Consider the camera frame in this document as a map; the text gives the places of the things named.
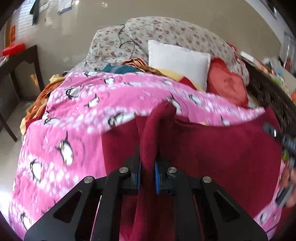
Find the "right hand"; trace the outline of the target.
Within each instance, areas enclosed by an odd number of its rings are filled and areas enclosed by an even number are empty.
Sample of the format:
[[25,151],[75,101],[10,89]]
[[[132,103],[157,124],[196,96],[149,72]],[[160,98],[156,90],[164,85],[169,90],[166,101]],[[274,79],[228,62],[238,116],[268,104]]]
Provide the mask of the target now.
[[282,175],[281,175],[281,179],[280,179],[280,187],[287,188],[290,184],[294,185],[292,193],[288,197],[288,199],[285,203],[286,207],[295,206],[295,203],[296,203],[295,183],[296,183],[295,169],[285,166],[285,168],[282,172]]

